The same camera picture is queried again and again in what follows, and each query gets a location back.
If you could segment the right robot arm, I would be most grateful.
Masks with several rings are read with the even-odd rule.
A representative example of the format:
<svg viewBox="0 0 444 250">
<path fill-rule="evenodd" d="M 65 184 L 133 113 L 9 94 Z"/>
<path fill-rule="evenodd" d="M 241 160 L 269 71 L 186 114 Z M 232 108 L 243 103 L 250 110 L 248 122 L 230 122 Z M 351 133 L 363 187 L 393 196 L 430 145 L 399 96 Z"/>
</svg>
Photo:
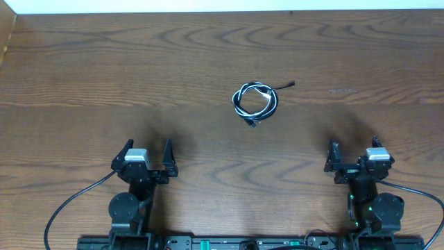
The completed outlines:
<svg viewBox="0 0 444 250">
<path fill-rule="evenodd" d="M 339 249 L 394 249 L 394 233 L 401 229 L 404 200 L 391 193 L 379 193 L 377 182 L 389 175 L 394 158 L 380 141 L 356 163 L 344 163 L 339 143 L 330 140 L 325 172 L 335 173 L 336 184 L 348 185 L 348 214 L 356 229 L 339 238 Z"/>
</svg>

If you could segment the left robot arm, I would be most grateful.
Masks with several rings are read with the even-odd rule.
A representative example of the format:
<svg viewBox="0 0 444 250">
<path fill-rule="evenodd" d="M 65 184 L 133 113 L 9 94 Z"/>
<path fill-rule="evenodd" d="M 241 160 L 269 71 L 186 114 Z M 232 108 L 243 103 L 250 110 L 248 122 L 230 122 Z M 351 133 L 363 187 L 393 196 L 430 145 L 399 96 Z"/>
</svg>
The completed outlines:
<svg viewBox="0 0 444 250">
<path fill-rule="evenodd" d="M 164 249 L 165 240 L 148 230 L 155 189 L 178 175 L 172 143 L 166 141 L 162 164 L 164 169 L 150 168 L 146 149 L 135 149 L 129 139 L 112 160 L 111 169 L 127 184 L 127 192 L 115 195 L 108 206 L 112 219 L 110 249 Z"/>
</svg>

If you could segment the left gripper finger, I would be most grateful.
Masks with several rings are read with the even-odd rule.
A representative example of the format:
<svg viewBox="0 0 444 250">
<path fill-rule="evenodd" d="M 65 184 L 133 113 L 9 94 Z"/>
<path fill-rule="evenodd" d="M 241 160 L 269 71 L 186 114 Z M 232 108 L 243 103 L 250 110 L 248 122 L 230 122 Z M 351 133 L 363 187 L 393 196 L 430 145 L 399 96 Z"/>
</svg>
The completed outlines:
<svg viewBox="0 0 444 250">
<path fill-rule="evenodd" d="M 125 155 L 128 152 L 129 149 L 133 147 L 134 140 L 129 139 L 127 143 L 123 146 L 122 150 L 114 157 L 112 160 L 111 166 L 112 167 L 123 167 L 126 165 Z"/>
<path fill-rule="evenodd" d="M 177 170 L 177 164 L 173 154 L 172 141 L 170 139 L 166 141 L 162 164 L 167 170 Z"/>
</svg>

